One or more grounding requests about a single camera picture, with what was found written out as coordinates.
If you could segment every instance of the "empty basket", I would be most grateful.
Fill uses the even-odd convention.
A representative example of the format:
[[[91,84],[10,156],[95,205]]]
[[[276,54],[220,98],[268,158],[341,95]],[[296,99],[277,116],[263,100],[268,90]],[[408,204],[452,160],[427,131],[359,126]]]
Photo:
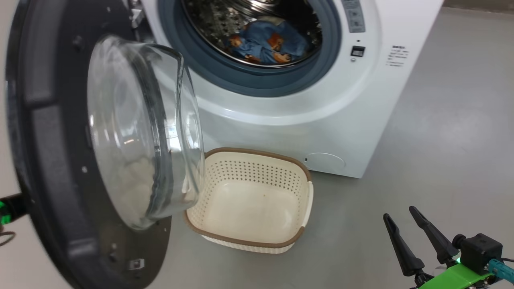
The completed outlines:
[[[184,216],[220,245],[260,253],[289,250],[313,204],[313,184],[299,161],[267,152],[220,148],[206,153],[206,185]]]

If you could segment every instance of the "transparent glass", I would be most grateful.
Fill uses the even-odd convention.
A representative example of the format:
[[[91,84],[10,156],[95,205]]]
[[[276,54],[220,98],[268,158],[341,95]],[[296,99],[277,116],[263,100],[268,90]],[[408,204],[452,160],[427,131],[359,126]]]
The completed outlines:
[[[103,38],[89,63],[87,109],[102,180],[127,225],[146,229],[196,204],[204,143],[180,53]]]

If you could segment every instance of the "clothes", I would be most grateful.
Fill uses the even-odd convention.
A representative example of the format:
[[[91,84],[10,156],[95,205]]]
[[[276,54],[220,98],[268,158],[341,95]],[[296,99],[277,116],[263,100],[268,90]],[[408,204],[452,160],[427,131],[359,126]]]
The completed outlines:
[[[233,56],[261,64],[287,63],[303,57],[309,49],[307,39],[287,21],[269,19],[249,23],[225,44]]]

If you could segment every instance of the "washing machine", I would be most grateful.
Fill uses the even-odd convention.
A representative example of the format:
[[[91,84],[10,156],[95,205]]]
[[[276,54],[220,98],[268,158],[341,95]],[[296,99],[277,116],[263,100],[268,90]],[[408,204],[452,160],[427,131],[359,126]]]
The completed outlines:
[[[5,68],[17,213],[73,287],[144,288],[171,212],[201,191],[205,150],[362,177],[441,4],[20,0]],[[269,60],[234,53],[255,23],[288,26],[304,48],[283,51],[284,36]],[[151,218],[135,225],[134,210]]]

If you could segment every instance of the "teal cable connector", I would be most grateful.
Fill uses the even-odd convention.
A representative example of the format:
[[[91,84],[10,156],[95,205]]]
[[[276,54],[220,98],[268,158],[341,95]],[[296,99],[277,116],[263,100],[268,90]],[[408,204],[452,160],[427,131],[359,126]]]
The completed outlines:
[[[492,259],[489,261],[489,272],[498,278],[505,279],[514,284],[514,269],[503,264],[502,262]]]

